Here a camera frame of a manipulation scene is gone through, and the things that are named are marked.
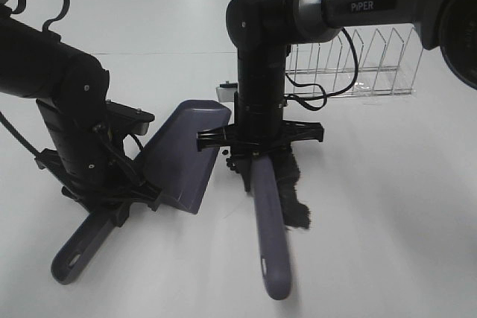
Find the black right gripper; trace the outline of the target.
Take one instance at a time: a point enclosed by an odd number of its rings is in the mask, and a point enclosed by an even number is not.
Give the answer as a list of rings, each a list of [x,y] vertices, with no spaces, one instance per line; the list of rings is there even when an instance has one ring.
[[[251,164],[250,156],[257,153],[265,154],[289,146],[293,141],[306,141],[316,139],[323,141],[324,128],[319,122],[309,123],[301,121],[282,120],[277,134],[263,138],[254,138],[239,134],[237,124],[229,124],[211,130],[204,130],[197,133],[197,149],[202,151],[212,147],[230,147],[231,151],[239,155],[234,156],[234,171],[241,175],[244,183],[244,190],[251,191]]]

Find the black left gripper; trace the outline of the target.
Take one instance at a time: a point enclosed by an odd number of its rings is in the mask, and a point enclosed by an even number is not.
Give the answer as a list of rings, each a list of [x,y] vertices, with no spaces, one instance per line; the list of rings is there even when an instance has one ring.
[[[154,115],[106,101],[106,117],[87,129],[44,101],[37,101],[55,148],[36,155],[40,169],[46,169],[62,184],[63,195],[80,203],[88,212],[103,209],[121,226],[132,203],[144,203],[155,211],[160,205],[157,185],[147,181],[138,159],[126,156],[123,141],[134,121],[154,120]]]

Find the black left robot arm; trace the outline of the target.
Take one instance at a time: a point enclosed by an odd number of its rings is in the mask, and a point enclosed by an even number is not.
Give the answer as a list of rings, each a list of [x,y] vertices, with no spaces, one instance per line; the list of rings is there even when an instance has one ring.
[[[103,209],[122,225],[131,204],[159,206],[160,189],[123,145],[127,136],[146,134],[154,116],[108,101],[109,83],[95,57],[1,7],[1,91],[33,98],[54,142],[51,150],[34,151],[37,165],[62,183],[67,197],[88,211]]]

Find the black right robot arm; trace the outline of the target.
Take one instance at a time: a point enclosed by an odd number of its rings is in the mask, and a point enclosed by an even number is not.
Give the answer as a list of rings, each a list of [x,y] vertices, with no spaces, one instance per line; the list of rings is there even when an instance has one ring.
[[[348,27],[411,24],[454,75],[476,86],[476,0],[232,0],[227,33],[238,55],[234,123],[198,134],[198,147],[231,149],[228,166],[251,184],[256,156],[321,140],[320,124],[286,121],[285,63],[292,45],[329,42]]]

